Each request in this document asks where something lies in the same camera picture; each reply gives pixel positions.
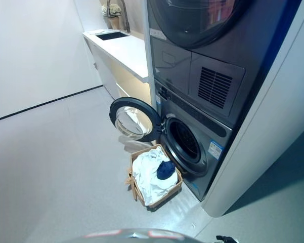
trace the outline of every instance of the dryer door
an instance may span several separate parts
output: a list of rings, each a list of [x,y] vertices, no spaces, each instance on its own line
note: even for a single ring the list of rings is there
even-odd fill
[[[174,44],[195,49],[228,32],[252,0],[150,0],[156,22]]]
[[[125,136],[148,142],[161,133],[161,117],[144,101],[122,97],[110,106],[109,117],[114,126]]]

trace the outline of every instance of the vase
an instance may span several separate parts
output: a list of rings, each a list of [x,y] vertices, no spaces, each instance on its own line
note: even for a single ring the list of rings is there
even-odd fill
[[[112,29],[119,29],[119,17],[112,17],[112,18],[108,18]]]

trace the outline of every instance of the black baseboard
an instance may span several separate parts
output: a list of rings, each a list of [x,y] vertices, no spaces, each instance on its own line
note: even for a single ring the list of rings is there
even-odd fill
[[[68,97],[71,97],[71,96],[74,96],[74,95],[78,95],[78,94],[84,93],[84,92],[86,92],[86,91],[94,90],[94,89],[100,88],[100,87],[102,87],[102,86],[103,86],[103,85],[95,86],[95,87],[93,87],[93,88],[90,88],[90,89],[87,89],[87,90],[83,90],[83,91],[80,91],[80,92],[76,92],[76,93],[71,94],[71,95],[63,96],[63,97],[61,97],[61,98],[58,98],[58,99],[55,99],[55,100],[51,100],[51,101],[45,102],[45,103],[43,103],[43,104],[39,104],[39,105],[36,105],[36,106],[32,106],[32,107],[29,107],[29,108],[27,108],[27,109],[24,109],[24,110],[21,110],[21,111],[17,111],[17,112],[15,112],[15,113],[12,113],[12,114],[5,115],[5,116],[3,116],[3,117],[0,117],[0,120],[6,119],[6,118],[8,118],[8,117],[10,117],[10,116],[17,115],[17,114],[20,114],[20,113],[22,113],[22,112],[25,112],[25,111],[28,111],[28,110],[31,110],[31,109],[34,109],[34,108],[37,108],[37,107],[40,107],[40,106],[43,106],[43,105],[47,105],[47,104],[49,104],[49,103],[52,103],[52,102],[55,102],[55,101],[58,101],[58,100],[62,100],[62,99],[65,99],[65,98],[68,98]]]

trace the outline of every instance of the blue cloth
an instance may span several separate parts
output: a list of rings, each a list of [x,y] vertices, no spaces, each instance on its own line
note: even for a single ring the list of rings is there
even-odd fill
[[[166,180],[174,173],[175,170],[176,170],[176,166],[171,160],[162,161],[160,166],[157,168],[156,176],[160,180]]]

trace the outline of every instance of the flower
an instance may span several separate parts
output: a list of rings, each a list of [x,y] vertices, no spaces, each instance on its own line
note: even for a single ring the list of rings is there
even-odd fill
[[[116,17],[121,15],[121,8],[118,4],[109,5],[110,14],[107,14],[107,6],[104,4],[101,6],[101,12],[103,16]]]

